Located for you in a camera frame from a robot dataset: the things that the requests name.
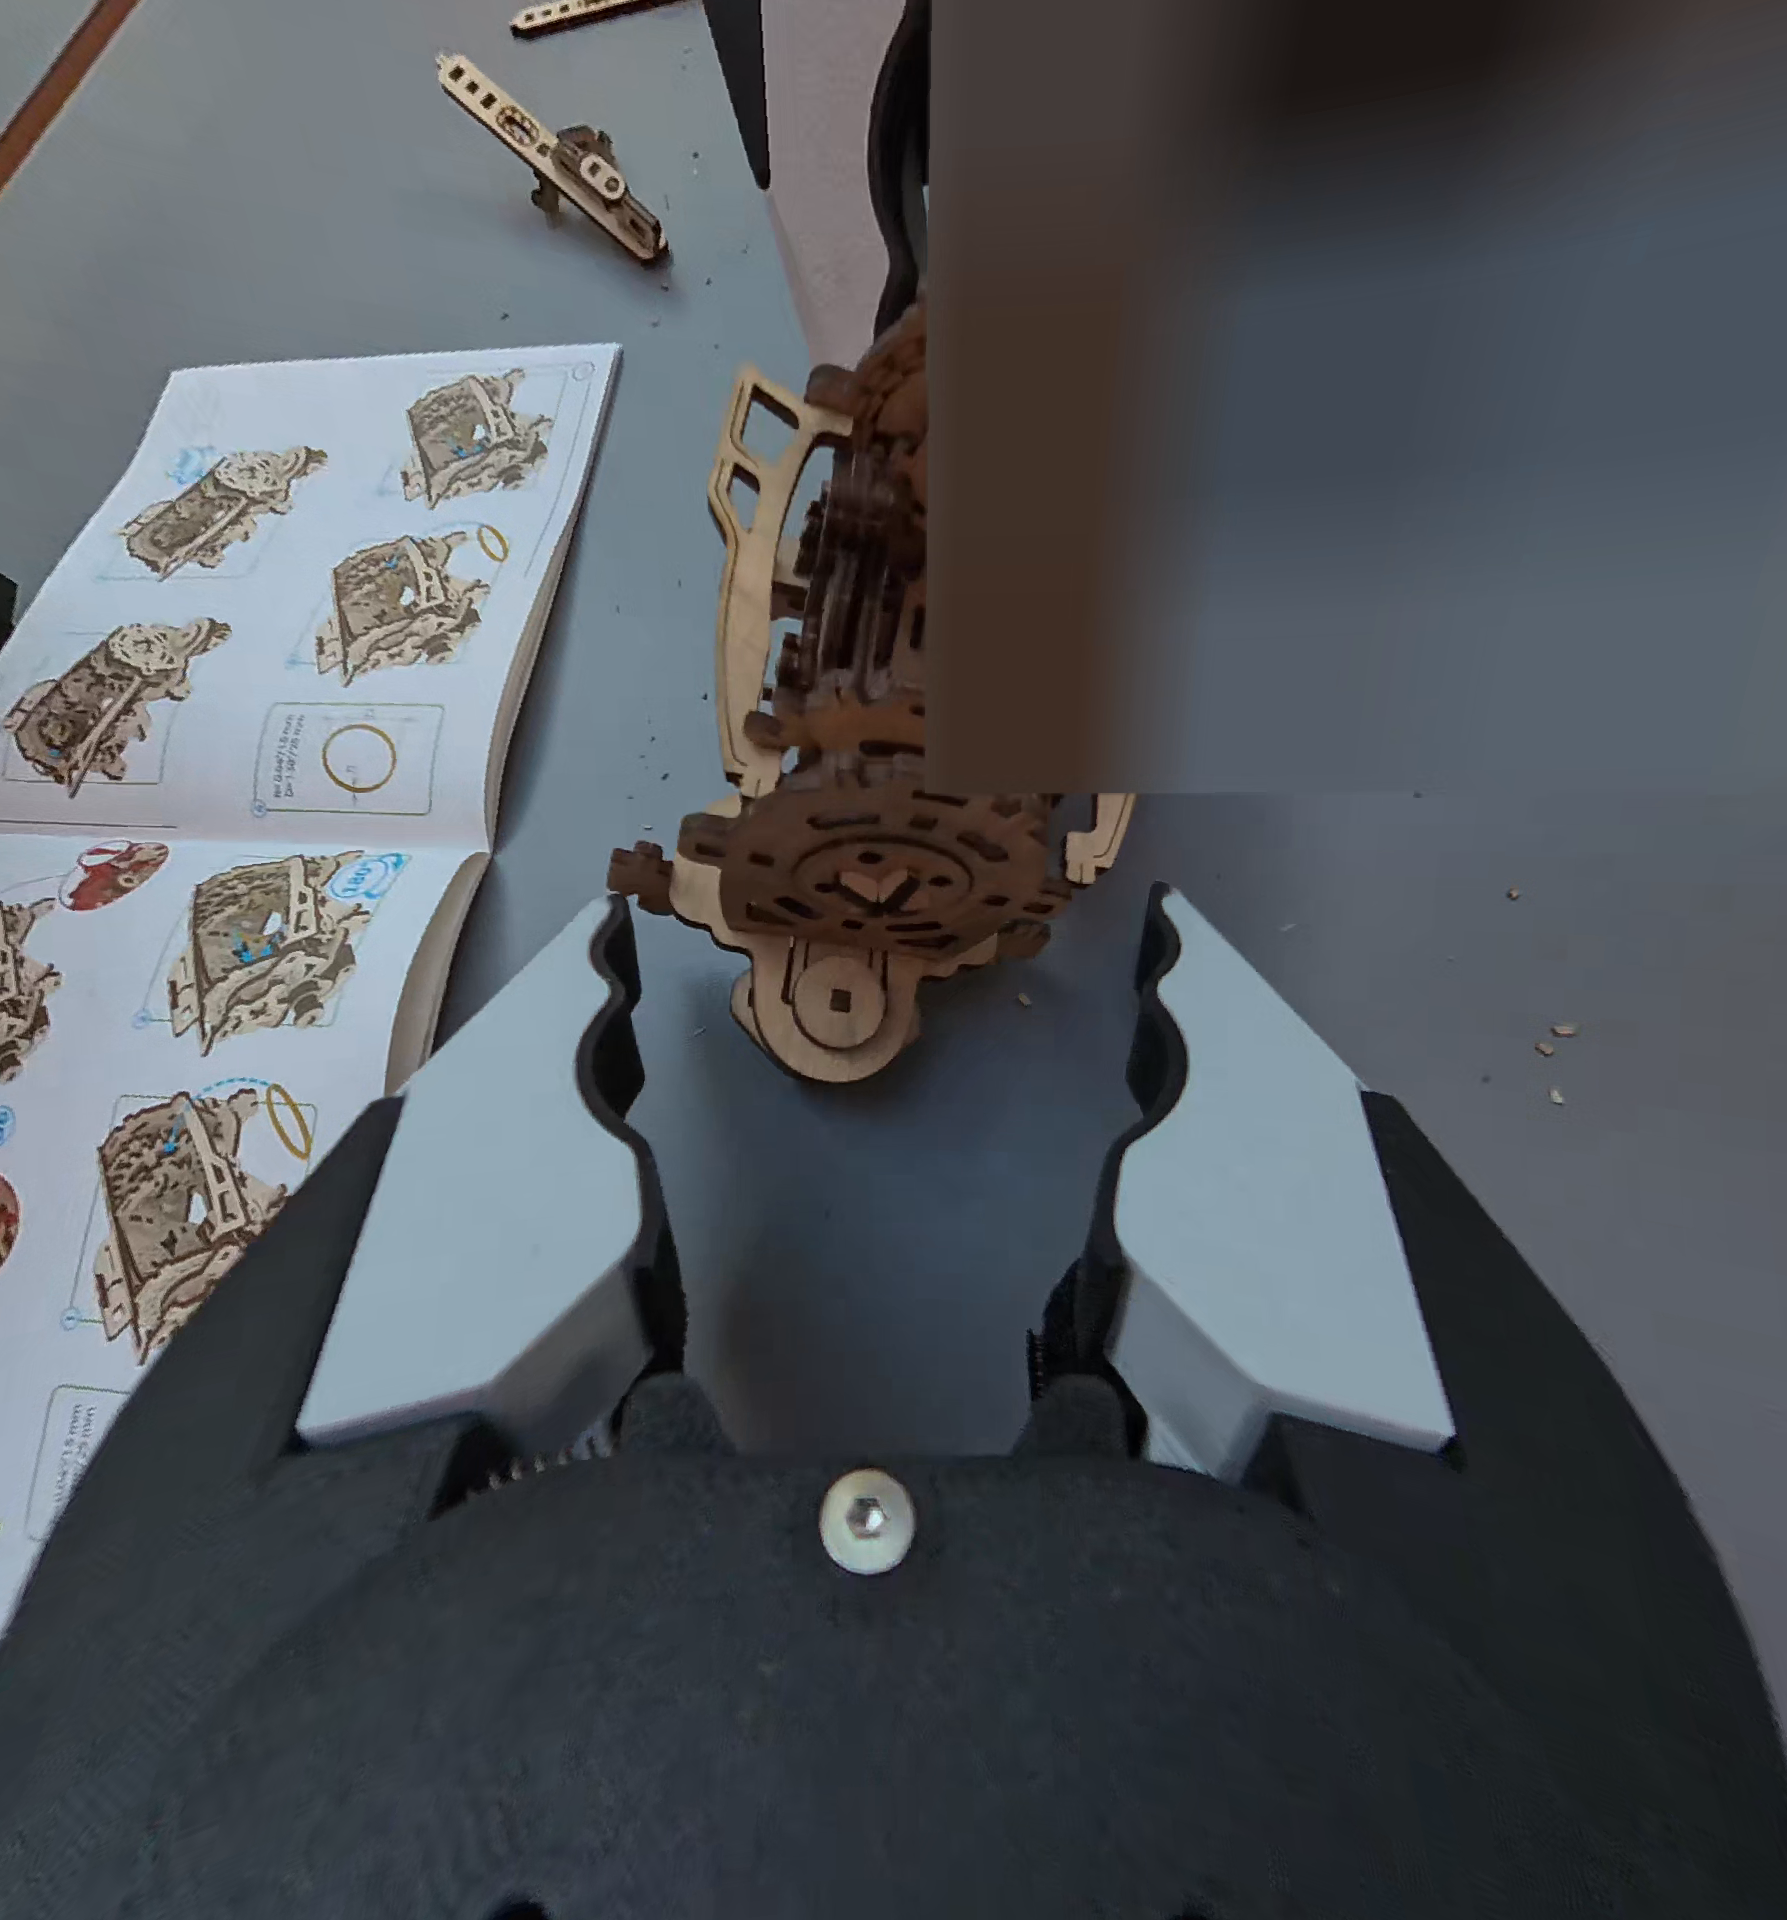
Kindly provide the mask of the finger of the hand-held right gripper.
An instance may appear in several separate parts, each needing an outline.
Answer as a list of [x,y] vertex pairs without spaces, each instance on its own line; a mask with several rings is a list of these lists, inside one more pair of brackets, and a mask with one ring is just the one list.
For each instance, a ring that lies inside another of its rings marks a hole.
[[769,2],[771,207],[809,360],[857,365],[875,339],[887,257],[866,153],[901,2]]

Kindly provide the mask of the wooden gear model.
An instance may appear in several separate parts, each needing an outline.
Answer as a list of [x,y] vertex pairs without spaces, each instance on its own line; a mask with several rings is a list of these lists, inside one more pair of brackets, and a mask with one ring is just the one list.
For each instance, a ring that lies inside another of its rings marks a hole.
[[927,774],[927,300],[808,388],[747,366],[709,506],[725,545],[715,699],[730,794],[610,889],[746,959],[732,1016],[773,1061],[850,1084],[921,1024],[925,984],[1028,959],[1106,875],[1134,794],[970,794]]

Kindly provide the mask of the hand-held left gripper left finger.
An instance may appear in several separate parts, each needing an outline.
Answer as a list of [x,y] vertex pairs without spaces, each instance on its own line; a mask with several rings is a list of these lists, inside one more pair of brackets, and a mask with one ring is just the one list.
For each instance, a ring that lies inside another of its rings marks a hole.
[[575,1453],[683,1364],[666,1192],[630,1125],[641,972],[594,900],[408,1082],[305,1393],[318,1447],[467,1415]]

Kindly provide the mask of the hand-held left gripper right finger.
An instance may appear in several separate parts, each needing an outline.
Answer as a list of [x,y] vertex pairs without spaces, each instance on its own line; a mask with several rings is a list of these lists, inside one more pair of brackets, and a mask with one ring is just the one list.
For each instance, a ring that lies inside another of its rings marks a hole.
[[1456,1437],[1366,1087],[1224,932],[1151,889],[1127,1084],[1039,1378],[1104,1380],[1154,1466],[1241,1479],[1279,1419]]

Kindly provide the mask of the wooden model part with lever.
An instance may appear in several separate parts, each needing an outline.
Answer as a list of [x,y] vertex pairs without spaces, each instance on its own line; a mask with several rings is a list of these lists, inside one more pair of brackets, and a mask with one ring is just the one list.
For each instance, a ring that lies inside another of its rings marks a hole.
[[666,260],[666,229],[633,191],[610,133],[589,125],[548,128],[462,54],[440,52],[434,67],[449,103],[526,164],[529,202],[548,223],[573,207],[641,265]]

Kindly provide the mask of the open instruction booklet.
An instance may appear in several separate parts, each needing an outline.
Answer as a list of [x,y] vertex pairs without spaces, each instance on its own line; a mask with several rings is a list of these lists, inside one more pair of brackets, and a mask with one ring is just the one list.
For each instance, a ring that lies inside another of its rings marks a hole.
[[0,655],[0,1637],[138,1378],[433,1048],[619,359],[176,373]]

